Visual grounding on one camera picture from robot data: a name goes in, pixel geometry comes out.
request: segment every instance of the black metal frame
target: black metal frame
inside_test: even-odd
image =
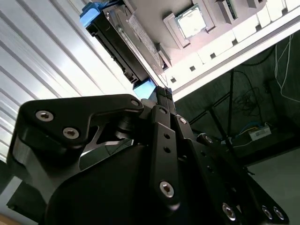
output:
[[[157,87],[156,98],[158,104],[115,95],[21,106],[7,164],[48,203],[45,225],[289,223],[234,156],[205,134],[196,141],[169,90]],[[52,120],[39,118],[41,110]],[[67,136],[66,127],[73,129]],[[74,130],[76,138],[69,136]],[[135,144],[80,171],[83,151],[124,138]]]
[[[211,115],[212,119],[214,120],[220,134],[222,135],[223,140],[225,140],[226,146],[228,147],[228,149],[232,153],[232,155],[235,156],[236,154],[233,150],[233,146],[232,146],[230,140],[228,139],[228,137],[230,137],[231,123],[232,123],[233,76],[234,76],[234,71],[232,70],[231,77],[230,77],[230,91],[226,95],[222,96],[213,105],[208,107],[207,110],[203,111],[201,114],[199,114],[194,119],[192,119],[190,121],[190,125],[197,122],[200,118],[202,118],[204,115],[206,115],[209,112],[209,114]],[[285,113],[284,107],[283,107],[284,99],[280,95],[280,89],[278,88],[276,80],[271,80],[271,81],[266,82],[265,87],[271,96],[272,104],[273,104],[274,110],[277,115],[277,120],[279,121],[277,126],[283,130],[285,129],[285,130],[292,131],[294,133],[295,137],[292,137],[283,142],[276,143],[265,149],[256,151],[250,155],[240,157],[239,161],[244,166],[249,166],[249,165],[253,165],[253,164],[262,162],[264,160],[267,160],[267,159],[276,157],[278,155],[290,152],[294,149],[297,149],[300,146],[299,141],[298,141],[298,139],[300,137],[300,127],[298,127],[290,118],[288,118],[286,116],[286,113]],[[226,133],[214,112],[214,108],[216,106],[218,106],[220,103],[222,103],[224,100],[226,100],[227,98],[229,98],[229,114],[228,114],[228,129],[227,129],[227,133]]]

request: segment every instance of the silver screw head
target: silver screw head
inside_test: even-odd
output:
[[[182,118],[182,117],[179,118],[179,120],[180,120],[180,122],[183,123],[183,124],[187,124],[187,123],[188,123],[188,122],[187,122],[184,118]]]
[[[159,184],[159,188],[161,192],[168,198],[172,198],[174,196],[174,189],[171,184],[166,181],[162,181]]]
[[[38,111],[36,117],[43,122],[50,122],[54,119],[53,114],[45,110]]]
[[[67,127],[65,128],[62,133],[68,139],[76,139],[79,137],[79,132],[75,128]]]
[[[262,206],[262,211],[264,212],[264,214],[266,214],[266,216],[267,216],[269,219],[273,219],[272,214],[271,214],[270,211],[267,209],[267,207],[265,207],[264,205]]]
[[[283,216],[283,214],[279,211],[279,209],[277,209],[276,207],[273,208],[274,212],[276,213],[276,215],[281,219],[284,220],[285,217]]]
[[[213,143],[213,141],[212,141],[212,139],[210,138],[210,137],[208,137],[208,136],[205,136],[205,139],[209,142],[209,143]]]
[[[231,221],[234,221],[236,219],[235,213],[229,205],[227,205],[226,203],[223,203],[222,209],[223,209],[223,212],[227,215],[227,217]]]

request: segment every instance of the wire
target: wire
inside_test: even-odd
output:
[[[247,130],[243,131],[242,133],[240,133],[238,136],[240,136],[240,135],[242,135],[242,134],[246,133],[247,131],[253,130],[253,129],[257,130],[257,129],[258,129],[258,127],[252,127],[252,128],[249,128],[249,129],[247,129]]]
[[[257,125],[259,128],[261,128],[261,124],[259,122],[250,122],[248,123],[241,131],[240,133],[242,133],[245,129],[247,129],[249,126],[253,126],[253,125]]]
[[[264,63],[272,55],[272,53],[274,52],[274,50],[275,50],[275,46],[271,49],[271,51],[269,52],[269,54],[264,59],[262,59],[261,61],[259,61],[257,63],[248,63],[248,64],[247,63],[242,63],[241,65],[242,66],[246,66],[246,67],[258,66],[258,65]]]
[[[248,142],[247,144],[233,146],[233,148],[235,149],[235,148],[245,147],[245,146],[251,144],[252,142],[253,142],[253,141],[250,141],[250,142]]]
[[[257,89],[257,90],[258,90],[258,94],[260,95],[259,88],[257,88],[257,87],[254,88],[254,87],[253,87],[253,85],[252,85],[252,83],[251,83],[251,81],[250,81],[250,79],[249,79],[249,77],[248,77],[248,75],[247,75],[246,73],[244,73],[244,72],[242,72],[242,71],[239,71],[239,70],[235,70],[235,72],[241,73],[241,74],[243,74],[243,75],[247,78],[247,80],[248,80],[248,82],[249,82],[249,85],[250,85],[250,87],[251,87],[251,89],[250,89],[249,91],[252,91],[252,93],[253,93],[253,96],[254,96],[254,98],[255,98],[256,107],[258,108],[258,116],[260,117],[261,123],[263,123],[262,110],[261,110],[261,107],[260,107],[260,105],[259,105],[259,101],[258,101],[257,95],[256,95],[256,93],[255,93],[255,89]],[[251,100],[250,97],[248,97],[246,103],[251,103],[250,100]]]
[[[277,46],[275,47],[275,61],[276,61],[276,63],[275,63],[274,74],[275,74],[275,79],[276,79],[276,81],[277,81],[277,83],[278,83],[278,85],[280,87],[280,94],[281,94],[281,96],[284,97],[284,98],[287,98],[287,99],[289,99],[291,101],[300,103],[299,100],[296,100],[296,99],[293,99],[291,97],[288,97],[288,96],[286,96],[286,95],[284,95],[282,93],[283,87],[284,87],[286,79],[287,79],[288,68],[289,68],[289,64],[290,64],[291,43],[292,43],[293,36],[294,36],[293,34],[290,36],[289,43],[286,45],[285,49],[283,50],[283,52],[282,52],[282,54],[281,54],[281,56],[279,57],[278,60],[277,60]],[[278,81],[278,63],[279,63],[280,59],[282,58],[282,56],[284,55],[284,53],[285,53],[285,51],[286,51],[287,48],[288,48],[288,56],[287,56],[287,64],[286,64],[286,69],[285,69],[285,78],[284,78],[282,84],[280,84],[280,82]]]

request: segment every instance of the black cable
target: black cable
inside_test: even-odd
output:
[[[234,69],[230,72],[230,91],[229,91],[229,113],[228,113],[228,125],[227,125],[227,135],[230,136],[231,133],[231,121],[233,117],[233,79],[234,79]]]
[[[253,85],[252,85],[252,83],[251,83],[251,81],[250,81],[250,79],[249,79],[249,77],[248,77],[248,75],[247,74],[245,74],[244,72],[242,72],[242,71],[239,71],[239,70],[235,70],[235,72],[238,72],[238,73],[241,73],[241,74],[243,74],[246,78],[247,78],[247,80],[248,80],[248,82],[249,82],[249,85],[250,85],[250,87],[251,87],[251,89],[250,89],[250,91],[252,91],[253,92],[253,95],[254,95],[254,98],[255,98],[255,103],[256,103],[256,105],[257,105],[257,108],[258,108],[258,112],[259,112],[259,117],[260,117],[260,121],[261,121],[261,123],[263,124],[263,116],[262,116],[262,110],[261,110],[261,107],[260,107],[260,105],[259,105],[259,102],[258,102],[258,98],[257,98],[257,95],[256,95],[256,93],[255,93],[255,89],[253,88]]]
[[[261,61],[257,62],[257,63],[242,63],[241,65],[242,66],[246,66],[246,67],[253,67],[253,66],[258,66],[262,63],[264,63],[271,55],[272,53],[274,52],[275,50],[275,46],[271,49],[271,51],[269,52],[269,54]]]

